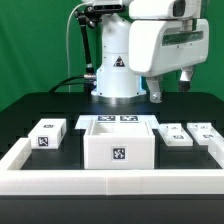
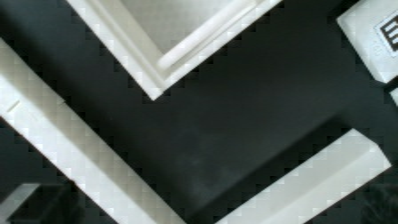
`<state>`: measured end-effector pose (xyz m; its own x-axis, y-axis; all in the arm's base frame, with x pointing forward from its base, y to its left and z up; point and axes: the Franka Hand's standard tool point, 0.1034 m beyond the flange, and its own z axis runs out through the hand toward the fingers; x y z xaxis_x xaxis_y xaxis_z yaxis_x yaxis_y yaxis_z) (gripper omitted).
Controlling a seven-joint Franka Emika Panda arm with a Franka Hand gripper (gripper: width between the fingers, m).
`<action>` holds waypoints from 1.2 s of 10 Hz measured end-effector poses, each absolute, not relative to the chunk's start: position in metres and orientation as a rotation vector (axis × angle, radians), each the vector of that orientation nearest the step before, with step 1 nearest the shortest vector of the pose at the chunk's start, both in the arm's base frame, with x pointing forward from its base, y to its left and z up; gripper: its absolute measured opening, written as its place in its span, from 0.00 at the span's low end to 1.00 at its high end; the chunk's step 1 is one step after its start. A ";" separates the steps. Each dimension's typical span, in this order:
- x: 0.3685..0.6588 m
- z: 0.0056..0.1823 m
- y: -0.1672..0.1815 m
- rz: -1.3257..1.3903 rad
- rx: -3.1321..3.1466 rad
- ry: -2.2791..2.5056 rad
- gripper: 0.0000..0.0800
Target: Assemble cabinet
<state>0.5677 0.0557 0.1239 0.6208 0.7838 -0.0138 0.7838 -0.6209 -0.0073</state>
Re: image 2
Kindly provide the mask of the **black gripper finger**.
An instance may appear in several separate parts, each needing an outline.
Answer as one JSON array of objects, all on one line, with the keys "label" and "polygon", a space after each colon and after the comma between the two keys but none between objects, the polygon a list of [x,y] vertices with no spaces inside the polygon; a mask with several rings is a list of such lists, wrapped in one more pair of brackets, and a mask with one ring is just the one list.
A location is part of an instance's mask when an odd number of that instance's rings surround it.
[{"label": "black gripper finger", "polygon": [[36,183],[21,184],[0,202],[0,220],[6,220],[38,187]]}]

